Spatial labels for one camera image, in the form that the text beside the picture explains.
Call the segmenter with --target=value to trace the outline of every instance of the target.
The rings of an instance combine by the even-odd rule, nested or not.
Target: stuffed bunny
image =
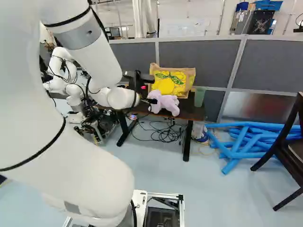
[[[148,108],[148,110],[154,114],[159,113],[162,108],[170,111],[174,117],[178,116],[180,113],[180,109],[178,107],[179,100],[177,96],[163,96],[159,90],[153,90],[148,94],[147,98],[155,98],[158,100],[157,104],[151,104],[151,107]]]

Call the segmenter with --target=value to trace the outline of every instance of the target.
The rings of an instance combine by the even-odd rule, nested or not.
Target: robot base
[[[137,227],[185,227],[184,196],[182,194],[153,193],[134,190]],[[133,227],[131,207],[118,227]],[[62,227],[93,227],[67,217]]]

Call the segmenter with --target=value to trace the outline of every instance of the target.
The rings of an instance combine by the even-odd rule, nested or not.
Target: blue box
[[[245,11],[248,9],[248,2],[241,2],[239,4],[237,4],[237,7],[236,7],[236,12],[239,12],[240,10],[241,11]]]
[[[269,1],[262,0],[254,2],[256,4],[256,10],[274,10],[278,11],[281,8],[283,1]]]

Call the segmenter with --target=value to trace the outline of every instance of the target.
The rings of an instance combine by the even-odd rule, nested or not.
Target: yellow bag
[[[151,90],[158,89],[162,95],[187,97],[195,81],[196,69],[161,68],[151,63],[150,74],[155,77]]]

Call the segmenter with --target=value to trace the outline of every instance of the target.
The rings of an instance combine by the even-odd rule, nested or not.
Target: ceiling pipe
[[[147,23],[147,37],[153,38],[156,37],[155,24],[152,17],[152,3],[151,0],[145,0],[145,15]]]
[[[133,0],[135,38],[144,38],[142,23],[142,0]]]

